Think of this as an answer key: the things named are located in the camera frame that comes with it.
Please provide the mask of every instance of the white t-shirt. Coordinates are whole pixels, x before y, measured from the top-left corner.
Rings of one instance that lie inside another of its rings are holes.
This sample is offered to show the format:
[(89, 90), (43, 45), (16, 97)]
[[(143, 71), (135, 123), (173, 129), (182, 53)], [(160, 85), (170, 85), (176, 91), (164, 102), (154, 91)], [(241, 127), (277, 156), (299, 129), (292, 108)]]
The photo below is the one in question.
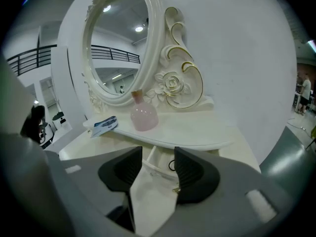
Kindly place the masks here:
[(310, 94), (311, 94), (311, 81), (306, 79), (303, 82), (303, 87), (304, 87), (304, 91), (302, 93), (302, 97), (304, 97), (305, 99), (309, 100)]

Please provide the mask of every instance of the cable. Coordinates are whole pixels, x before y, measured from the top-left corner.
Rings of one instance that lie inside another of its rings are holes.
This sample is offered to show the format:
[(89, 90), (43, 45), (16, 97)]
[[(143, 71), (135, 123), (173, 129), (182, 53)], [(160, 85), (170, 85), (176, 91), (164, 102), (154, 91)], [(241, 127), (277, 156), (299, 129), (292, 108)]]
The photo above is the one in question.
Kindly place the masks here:
[(173, 162), (174, 162), (174, 160), (172, 160), (171, 162), (169, 162), (168, 167), (169, 167), (169, 169), (170, 169), (171, 171), (176, 171), (175, 169), (172, 169), (172, 168), (170, 167), (170, 164), (173, 163)]
[(294, 126), (294, 125), (290, 124), (289, 122), (287, 122), (287, 123), (288, 123), (289, 125), (291, 125), (291, 126), (297, 128), (297, 129), (303, 130), (303, 131), (307, 134), (307, 136), (311, 138), (311, 136), (308, 134), (308, 132), (306, 131), (306, 129), (305, 129), (304, 127), (297, 127), (297, 126)]

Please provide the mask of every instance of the pink bottle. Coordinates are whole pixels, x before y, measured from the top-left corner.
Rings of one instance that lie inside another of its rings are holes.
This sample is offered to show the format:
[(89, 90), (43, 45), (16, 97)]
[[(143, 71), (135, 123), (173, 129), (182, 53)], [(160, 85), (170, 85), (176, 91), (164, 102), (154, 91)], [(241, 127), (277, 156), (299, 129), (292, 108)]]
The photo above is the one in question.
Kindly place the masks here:
[(130, 112), (130, 118), (133, 121), (134, 127), (137, 131), (148, 131), (158, 124), (157, 111), (149, 103), (143, 100), (143, 91), (137, 90), (132, 92), (135, 105)]

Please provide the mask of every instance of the green floor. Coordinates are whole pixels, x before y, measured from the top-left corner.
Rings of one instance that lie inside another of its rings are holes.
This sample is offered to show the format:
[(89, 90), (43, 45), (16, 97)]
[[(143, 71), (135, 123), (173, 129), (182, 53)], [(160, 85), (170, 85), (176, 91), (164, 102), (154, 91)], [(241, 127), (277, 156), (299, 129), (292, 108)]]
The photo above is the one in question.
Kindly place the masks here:
[(299, 139), (285, 127), (260, 169), (263, 175), (272, 178), (294, 199), (298, 199), (309, 181), (315, 163), (313, 151), (306, 151)]

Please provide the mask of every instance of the black shorts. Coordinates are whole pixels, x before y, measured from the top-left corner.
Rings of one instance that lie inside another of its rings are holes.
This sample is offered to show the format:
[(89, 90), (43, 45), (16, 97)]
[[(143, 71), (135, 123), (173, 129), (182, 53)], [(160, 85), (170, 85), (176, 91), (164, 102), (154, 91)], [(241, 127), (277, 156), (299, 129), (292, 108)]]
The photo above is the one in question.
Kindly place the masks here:
[(307, 106), (307, 104), (308, 104), (308, 99), (306, 99), (305, 97), (301, 97), (300, 104)]

